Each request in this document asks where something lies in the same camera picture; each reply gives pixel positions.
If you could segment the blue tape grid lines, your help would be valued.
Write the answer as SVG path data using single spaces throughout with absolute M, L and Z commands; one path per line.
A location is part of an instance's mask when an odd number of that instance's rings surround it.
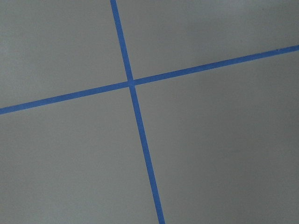
M 126 73 L 126 78 L 127 80 L 125 82 L 121 83 L 116 83 L 116 84 L 110 84 L 106 86 L 101 86 L 97 88 L 92 88 L 92 89 L 87 89 L 87 90 L 82 90 L 78 92 L 73 92 L 73 93 L 68 93 L 64 95 L 59 95 L 59 96 L 54 96 L 50 98 L 45 98 L 45 99 L 40 99 L 36 101 L 31 101 L 31 102 L 26 102 L 18 105 L 11 105 L 7 107 L 3 107 L 0 110 L 1 114 L 8 114 L 12 112 L 17 112 L 17 111 L 23 111 L 35 107 L 40 107 L 40 106 L 45 106 L 45 105 L 50 105 L 50 104 L 55 104 L 63 101 L 68 101 L 68 100 L 73 100 L 76 98 L 82 98 L 82 97 L 87 97 L 91 95 L 96 95 L 104 92 L 110 92 L 118 89 L 124 89 L 128 88 L 130 91 L 130 97 L 132 100 L 132 105 L 134 109 L 134 114 L 135 114 L 135 119 L 136 119 L 136 124 L 138 128 L 138 133 L 141 141 L 141 146 L 142 146 L 142 152 L 145 160 L 145 165 L 149 177 L 149 183 L 150 183 L 150 188 L 155 204 L 155 209 L 156 209 L 156 214 L 157 214 L 157 219 L 160 224 L 165 223 L 165 218 L 164 218 L 164 212 L 161 204 L 161 199 L 158 191 L 158 186 L 156 182 L 156 177 L 155 177 L 155 171 L 152 165 L 152 160 L 150 156 L 150 150 L 148 146 L 148 141 L 147 141 L 147 136 L 144 128 L 144 123 L 142 120 L 142 114 L 140 110 L 140 105 L 138 101 L 138 96 L 136 92 L 136 86 L 142 85 L 142 84 L 147 84 L 147 83 L 152 83 L 160 80 L 166 80 L 174 77 L 179 77 L 179 76 L 184 76 L 184 75 L 190 75 L 192 73 L 196 72 L 203 72 L 206 70 L 213 70 L 216 68 L 221 68 L 221 67 L 226 67 L 238 63 L 244 63 L 248 61 L 254 61 L 254 60 L 259 60 L 262 58 L 267 58 L 267 57 L 272 57 L 272 56 L 278 56 L 282 54 L 287 54 L 287 53 L 292 53 L 296 52 L 299 50 L 298 45 L 294 46 L 289 46 L 285 48 L 280 48 L 280 49 L 275 49 L 275 50 L 270 50 L 266 52 L 261 52 L 261 53 L 256 53 L 256 54 L 251 54 L 247 56 L 241 56 L 237 58 L 232 58 L 228 60 L 223 60 L 223 61 L 218 61 L 214 63 L 208 63 L 204 65 L 199 65 L 195 67 L 190 67 L 190 68 L 185 68 L 181 70 L 175 70 L 175 71 L 170 71 L 162 74 L 157 74 L 153 76 L 148 76 L 148 77 L 143 77 L 143 78 L 138 78 L 135 79 L 133 76 L 133 72 L 131 69 L 131 64 L 128 56 L 128 50 L 126 46 L 126 41 L 125 41 L 125 36 L 123 33 L 122 29 L 122 24 L 121 24 L 121 18 L 119 15 L 119 10 L 117 6 L 117 1 L 112 0 L 110 2 L 110 6 L 112 9 L 112 14 L 114 18 L 114 24 L 118 36 L 118 42 L 120 45 L 120 50 L 121 50 L 121 55 L 122 55 L 122 61 L 123 65 L 125 68 L 125 73 Z

